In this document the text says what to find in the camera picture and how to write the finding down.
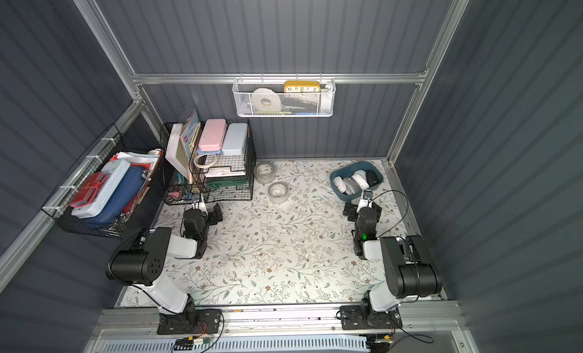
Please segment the teal plastic storage box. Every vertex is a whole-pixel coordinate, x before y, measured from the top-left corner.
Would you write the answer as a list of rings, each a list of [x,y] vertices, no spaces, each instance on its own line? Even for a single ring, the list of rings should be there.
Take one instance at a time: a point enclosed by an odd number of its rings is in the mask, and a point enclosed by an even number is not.
[[[337,169],[329,175],[329,183],[330,183],[330,187],[332,188],[332,191],[341,201],[349,202],[349,201],[352,201],[354,199],[360,198],[361,192],[358,192],[357,194],[354,194],[354,195],[345,194],[345,193],[341,192],[340,189],[338,189],[338,187],[334,183],[334,179],[338,178],[338,177],[347,178],[349,176],[352,176],[356,171],[359,171],[359,170],[362,170],[365,172],[371,171],[375,174],[375,177],[378,180],[378,183],[370,186],[371,190],[376,190],[379,187],[379,185],[384,182],[384,176],[382,175],[382,173],[372,163],[369,163],[367,161],[360,161],[357,163],[352,163],[348,166],[342,167],[341,169]]]

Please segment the white round computer mouse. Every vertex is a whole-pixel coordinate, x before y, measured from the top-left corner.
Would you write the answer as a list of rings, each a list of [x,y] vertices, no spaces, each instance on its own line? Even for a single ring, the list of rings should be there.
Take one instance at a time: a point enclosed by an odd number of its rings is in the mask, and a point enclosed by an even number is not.
[[[359,187],[362,190],[369,189],[370,185],[367,183],[366,175],[362,175],[361,173],[355,172],[352,175],[352,178],[355,180],[355,182],[359,185]]]

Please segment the silver grey computer mouse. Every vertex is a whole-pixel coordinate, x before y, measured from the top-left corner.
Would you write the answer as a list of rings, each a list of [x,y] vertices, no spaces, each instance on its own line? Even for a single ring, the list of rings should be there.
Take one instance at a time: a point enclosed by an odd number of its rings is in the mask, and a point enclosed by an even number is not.
[[[361,193],[362,189],[361,186],[355,181],[352,177],[345,177],[343,178],[343,182],[346,186],[346,190],[344,191],[347,195],[354,195]]]

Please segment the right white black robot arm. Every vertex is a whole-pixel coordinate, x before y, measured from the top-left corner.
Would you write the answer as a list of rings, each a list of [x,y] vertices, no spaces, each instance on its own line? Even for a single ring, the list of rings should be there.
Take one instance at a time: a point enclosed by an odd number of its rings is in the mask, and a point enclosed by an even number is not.
[[[385,281],[367,290],[359,307],[340,307],[343,330],[402,329],[401,304],[440,293],[442,279],[420,235],[378,236],[381,208],[374,202],[359,207],[346,204],[343,215],[355,226],[353,249],[361,260],[380,261]]]

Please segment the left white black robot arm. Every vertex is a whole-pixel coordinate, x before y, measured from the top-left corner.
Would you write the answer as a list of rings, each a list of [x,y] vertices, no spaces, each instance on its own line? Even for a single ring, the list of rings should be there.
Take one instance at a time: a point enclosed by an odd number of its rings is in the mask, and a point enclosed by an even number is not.
[[[170,227],[144,228],[126,238],[109,258],[106,275],[123,286],[146,295],[159,312],[159,335],[213,335],[220,330],[222,312],[200,310],[194,299],[179,288],[165,272],[165,260],[200,260],[209,239],[209,229],[223,221],[219,204],[212,210],[190,208],[183,214],[184,231],[172,233]]]

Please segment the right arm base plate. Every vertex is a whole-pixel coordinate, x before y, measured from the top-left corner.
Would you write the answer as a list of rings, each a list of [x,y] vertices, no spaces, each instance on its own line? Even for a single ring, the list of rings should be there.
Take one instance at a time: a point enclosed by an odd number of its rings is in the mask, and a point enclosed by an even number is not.
[[[341,306],[336,313],[343,330],[397,330],[402,328],[398,309],[376,312],[368,307]]]

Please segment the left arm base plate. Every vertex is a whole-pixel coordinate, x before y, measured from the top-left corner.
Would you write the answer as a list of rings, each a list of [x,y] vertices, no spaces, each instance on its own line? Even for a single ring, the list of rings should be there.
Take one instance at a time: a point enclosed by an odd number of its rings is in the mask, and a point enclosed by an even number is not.
[[[220,330],[221,313],[221,310],[204,309],[176,315],[160,314],[156,333],[161,336],[214,335]]]

